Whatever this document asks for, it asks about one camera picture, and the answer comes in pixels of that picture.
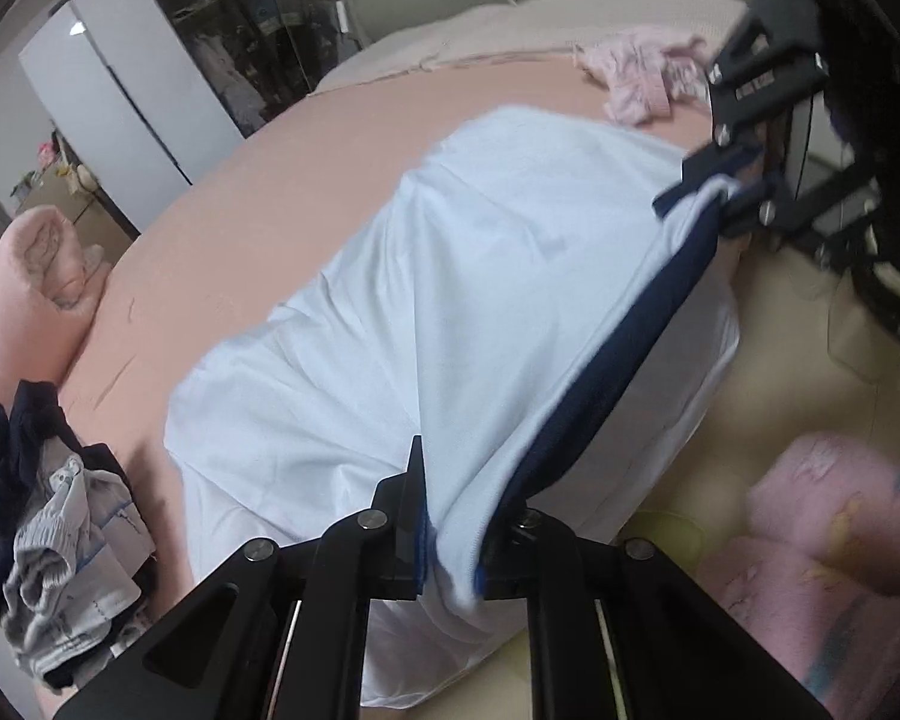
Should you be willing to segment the wooden cabinet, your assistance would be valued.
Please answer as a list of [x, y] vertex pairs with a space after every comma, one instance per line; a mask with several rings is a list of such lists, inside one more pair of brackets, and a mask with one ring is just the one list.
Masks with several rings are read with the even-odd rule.
[[110, 262], [116, 262], [133, 243], [133, 236], [103, 204], [100, 188], [91, 192], [80, 182], [80, 172], [56, 161], [40, 172], [32, 172], [14, 190], [16, 215], [37, 206], [50, 205], [73, 223], [84, 245], [102, 245]]

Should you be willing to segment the white navy-trimmed shirt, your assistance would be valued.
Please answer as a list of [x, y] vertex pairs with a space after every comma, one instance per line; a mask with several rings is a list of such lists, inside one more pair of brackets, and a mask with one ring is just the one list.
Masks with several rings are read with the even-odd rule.
[[667, 211], [683, 154], [501, 107], [464, 124], [260, 327], [169, 401], [191, 570], [317, 538], [421, 452], [427, 577], [370, 610], [362, 700], [406, 710], [523, 628], [482, 601], [494, 517], [528, 500], [608, 541], [701, 424], [740, 328], [713, 176]]

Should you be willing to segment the pink cartoon print pajamas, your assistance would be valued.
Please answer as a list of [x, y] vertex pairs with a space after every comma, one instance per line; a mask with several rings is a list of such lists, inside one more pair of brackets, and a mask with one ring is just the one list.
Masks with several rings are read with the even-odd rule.
[[676, 106], [710, 110], [707, 43], [685, 29], [638, 26], [574, 50], [574, 64], [606, 91], [613, 124], [669, 121]]

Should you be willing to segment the pink cartoon blanket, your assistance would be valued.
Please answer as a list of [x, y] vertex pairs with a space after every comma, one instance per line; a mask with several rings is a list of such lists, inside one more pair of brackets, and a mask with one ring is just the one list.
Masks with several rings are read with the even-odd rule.
[[697, 580], [836, 718], [900, 701], [900, 461], [805, 434], [746, 496]]

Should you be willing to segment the dark glass wardrobe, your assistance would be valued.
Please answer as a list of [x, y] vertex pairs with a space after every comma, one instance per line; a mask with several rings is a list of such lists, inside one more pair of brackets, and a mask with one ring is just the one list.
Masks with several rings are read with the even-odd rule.
[[359, 50], [343, 0], [155, 0], [245, 137]]

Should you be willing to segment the white blue print garment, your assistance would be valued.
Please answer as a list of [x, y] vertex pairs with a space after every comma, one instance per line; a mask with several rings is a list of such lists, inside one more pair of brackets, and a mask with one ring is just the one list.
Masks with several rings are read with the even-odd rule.
[[86, 684], [146, 627], [155, 543], [103, 445], [41, 446], [2, 585], [17, 666], [52, 691]]

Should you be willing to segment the pink bed sheet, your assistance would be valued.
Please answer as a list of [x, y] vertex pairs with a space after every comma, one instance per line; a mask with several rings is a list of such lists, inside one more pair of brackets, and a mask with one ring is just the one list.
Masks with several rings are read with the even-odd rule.
[[[434, 146], [501, 107], [610, 124], [600, 91], [564, 60], [416, 71], [318, 94], [253, 135], [118, 262], [61, 405], [130, 478], [157, 543], [154, 614], [208, 577], [191, 570], [183, 481], [164, 444], [175, 388], [212, 348], [304, 289]], [[628, 130], [685, 156], [709, 128], [705, 112], [678, 107]]]

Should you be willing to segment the dark navy garment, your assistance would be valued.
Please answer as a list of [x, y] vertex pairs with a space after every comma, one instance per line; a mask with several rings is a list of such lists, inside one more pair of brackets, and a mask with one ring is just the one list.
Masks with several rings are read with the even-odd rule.
[[[131, 483], [118, 460], [105, 444], [86, 444], [69, 427], [64, 411], [58, 403], [58, 392], [50, 382], [21, 382], [17, 387], [13, 405], [0, 403], [0, 629], [1, 619], [6, 613], [6, 603], [2, 585], [11, 572], [11, 551], [17, 528], [22, 523], [25, 504], [35, 489], [38, 459], [41, 446], [48, 439], [59, 437], [71, 449], [80, 450], [103, 445], [109, 450], [115, 462], [115, 470], [123, 476], [125, 483]], [[149, 626], [148, 603], [146, 603], [146, 627]]]

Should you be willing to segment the white wardrobe door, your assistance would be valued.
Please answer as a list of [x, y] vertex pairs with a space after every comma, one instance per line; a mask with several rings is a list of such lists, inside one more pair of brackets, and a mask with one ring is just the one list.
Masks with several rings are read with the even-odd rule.
[[137, 231], [244, 143], [157, 0], [68, 0], [19, 60], [64, 140]]

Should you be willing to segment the beige waffle pillow cover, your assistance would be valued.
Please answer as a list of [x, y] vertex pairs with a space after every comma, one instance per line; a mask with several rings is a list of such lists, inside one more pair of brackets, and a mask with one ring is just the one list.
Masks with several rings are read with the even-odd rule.
[[523, 0], [481, 5], [400, 29], [331, 70], [320, 94], [413, 71], [572, 54], [642, 26], [694, 32], [715, 49], [745, 11], [741, 0]]

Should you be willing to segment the rolled pink quilt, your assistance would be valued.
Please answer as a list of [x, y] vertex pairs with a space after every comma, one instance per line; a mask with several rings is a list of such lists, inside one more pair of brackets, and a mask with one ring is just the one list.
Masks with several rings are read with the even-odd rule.
[[0, 403], [23, 380], [63, 382], [91, 330], [112, 266], [54, 206], [35, 206], [0, 239]]

